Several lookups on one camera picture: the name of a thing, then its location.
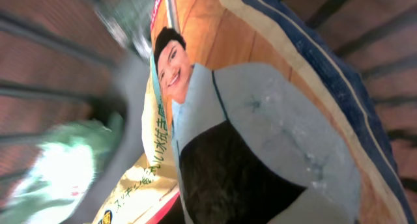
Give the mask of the yellow wet wipes pack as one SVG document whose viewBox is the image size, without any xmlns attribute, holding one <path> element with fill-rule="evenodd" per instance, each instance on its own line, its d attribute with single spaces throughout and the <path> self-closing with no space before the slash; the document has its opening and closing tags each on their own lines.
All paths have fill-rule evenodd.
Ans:
<svg viewBox="0 0 417 224">
<path fill-rule="evenodd" d="M 360 76 L 278 0 L 123 0 L 144 154 L 95 223 L 414 223 Z M 178 212 L 173 205 L 179 202 Z"/>
</svg>

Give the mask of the teal snack packet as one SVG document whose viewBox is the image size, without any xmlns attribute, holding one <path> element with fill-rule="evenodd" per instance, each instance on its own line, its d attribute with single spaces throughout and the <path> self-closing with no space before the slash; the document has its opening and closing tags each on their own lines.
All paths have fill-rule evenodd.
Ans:
<svg viewBox="0 0 417 224">
<path fill-rule="evenodd" d="M 107 124 L 81 120 L 51 128 L 1 212 L 1 223 L 61 223 L 70 217 L 108 164 L 123 126 L 113 113 Z"/>
</svg>

